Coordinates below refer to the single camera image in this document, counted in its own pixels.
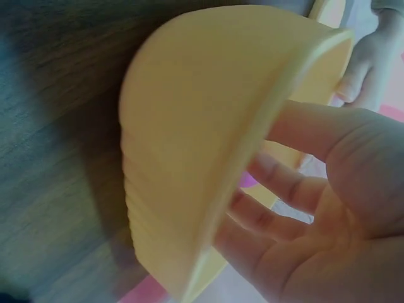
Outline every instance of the hand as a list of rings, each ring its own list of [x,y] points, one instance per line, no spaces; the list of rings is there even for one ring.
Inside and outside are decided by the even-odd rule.
[[[289,101],[268,140],[313,154],[328,180],[267,155],[251,175],[291,207],[282,217],[238,191],[215,247],[268,302],[401,302],[404,124],[363,109]]]
[[[379,15],[379,27],[353,48],[337,95],[349,107],[378,111],[394,59],[402,51],[404,18],[392,10]]]

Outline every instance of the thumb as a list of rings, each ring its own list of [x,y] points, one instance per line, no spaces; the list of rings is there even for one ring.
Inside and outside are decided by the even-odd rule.
[[[346,103],[352,103],[359,96],[363,82],[369,70],[369,65],[354,57],[348,64],[347,70],[337,86],[336,95]]]

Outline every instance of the table surface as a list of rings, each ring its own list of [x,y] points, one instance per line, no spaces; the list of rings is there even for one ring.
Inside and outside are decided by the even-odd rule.
[[[136,49],[183,12],[312,2],[0,0],[0,292],[113,303],[139,283],[117,116]]]

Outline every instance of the sleeve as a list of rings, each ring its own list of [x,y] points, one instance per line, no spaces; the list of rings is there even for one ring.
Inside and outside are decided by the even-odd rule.
[[[404,17],[404,0],[372,0],[372,10],[388,8],[399,12]]]

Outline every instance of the wooden table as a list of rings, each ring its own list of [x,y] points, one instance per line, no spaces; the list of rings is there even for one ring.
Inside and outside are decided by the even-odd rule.
[[[113,303],[145,277],[122,186],[122,77],[163,22],[248,2],[0,0],[0,292]],[[302,15],[312,2],[250,1]]]

